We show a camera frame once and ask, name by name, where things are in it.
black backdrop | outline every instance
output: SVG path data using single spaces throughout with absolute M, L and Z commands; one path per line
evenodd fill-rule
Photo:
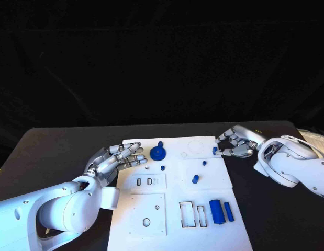
M 324 133 L 324 20 L 249 7 L 0 1 L 0 165 L 33 127 L 290 120 Z

robotic hand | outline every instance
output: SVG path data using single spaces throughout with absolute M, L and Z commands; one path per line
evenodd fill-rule
M 95 224 L 99 208 L 116 209 L 118 172 L 147 163 L 141 143 L 102 148 L 72 182 L 0 201 L 0 250 L 54 250 Z M 47 235 L 37 231 L 37 223 Z
M 246 158 L 258 150 L 254 169 L 284 186 L 296 187 L 301 182 L 313 193 L 324 197 L 324 153 L 316 146 L 288 135 L 268 140 L 259 130 L 251 131 L 241 125 L 222 134 L 216 143 L 228 138 L 235 148 L 215 151 L 218 155 Z M 323 158 L 300 142 L 311 146 Z

rectangular hole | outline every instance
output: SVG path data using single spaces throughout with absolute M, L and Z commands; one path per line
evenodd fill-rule
M 200 218 L 200 226 L 207 227 L 207 219 L 206 219 L 206 209 L 203 206 L 197 207 L 199 218 Z
M 192 201 L 180 202 L 183 227 L 196 227 L 194 205 Z

blue round piece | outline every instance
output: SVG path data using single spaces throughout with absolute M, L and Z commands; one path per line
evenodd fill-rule
M 197 184 L 197 183 L 199 183 L 199 179 L 200 179 L 200 176 L 196 175 L 196 176 L 194 176 L 194 179 L 193 179 L 193 184 Z
M 154 161 L 161 161 L 166 158 L 167 152 L 164 149 L 164 142 L 158 142 L 158 146 L 155 146 L 151 150 L 151 158 Z
M 235 218 L 233 218 L 233 215 L 232 215 L 231 204 L 228 202 L 225 202 L 225 209 L 226 209 L 229 221 L 235 221 Z
M 225 212 L 223 212 L 223 207 L 220 205 L 220 200 L 212 200 L 210 201 L 210 208 L 213 212 L 213 222 L 215 224 L 225 224 L 226 223 L 226 218 L 225 218 Z

blue object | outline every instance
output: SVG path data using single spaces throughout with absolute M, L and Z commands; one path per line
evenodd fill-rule
M 155 146 L 151 150 L 151 158 L 154 161 L 161 161 L 166 158 L 167 152 L 164 149 L 164 142 L 158 142 L 158 146 Z
M 235 221 L 235 218 L 233 218 L 233 215 L 232 215 L 231 204 L 228 202 L 225 202 L 225 209 L 226 209 L 229 221 Z
M 197 184 L 197 182 L 199 182 L 199 178 L 200 178 L 200 176 L 199 176 L 199 175 L 196 175 L 196 176 L 194 176 L 194 179 L 193 179 L 193 184 Z
M 225 212 L 223 212 L 223 207 L 220 205 L 220 200 L 212 200 L 210 201 L 210 207 L 212 207 L 212 212 L 213 212 L 213 222 L 215 224 L 225 224 L 226 219 L 225 219 Z

